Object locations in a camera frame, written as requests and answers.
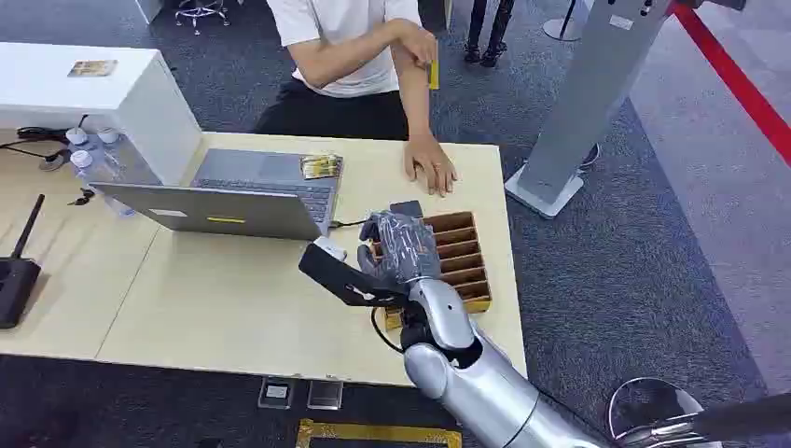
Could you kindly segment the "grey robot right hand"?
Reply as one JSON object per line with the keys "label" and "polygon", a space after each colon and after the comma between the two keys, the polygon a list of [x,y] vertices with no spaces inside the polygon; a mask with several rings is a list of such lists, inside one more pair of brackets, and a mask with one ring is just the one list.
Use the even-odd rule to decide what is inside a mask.
{"label": "grey robot right hand", "polygon": [[433,229],[419,218],[390,211],[373,213],[359,234],[357,262],[363,273],[391,285],[439,279]]}

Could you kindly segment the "person's right hand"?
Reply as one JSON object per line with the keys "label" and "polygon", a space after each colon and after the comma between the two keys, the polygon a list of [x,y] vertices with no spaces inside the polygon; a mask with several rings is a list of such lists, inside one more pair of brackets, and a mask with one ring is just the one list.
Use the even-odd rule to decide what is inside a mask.
{"label": "person's right hand", "polygon": [[421,25],[408,20],[401,20],[401,45],[412,55],[415,63],[421,67],[430,66],[437,58],[437,40]]}

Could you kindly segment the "person's left hand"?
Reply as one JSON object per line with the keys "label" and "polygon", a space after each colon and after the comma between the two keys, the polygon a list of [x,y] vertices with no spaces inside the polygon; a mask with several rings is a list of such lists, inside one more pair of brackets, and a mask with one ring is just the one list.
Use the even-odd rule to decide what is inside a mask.
{"label": "person's left hand", "polygon": [[404,169],[411,181],[423,172],[429,194],[445,196],[453,192],[457,174],[451,159],[432,134],[411,135],[404,147]]}

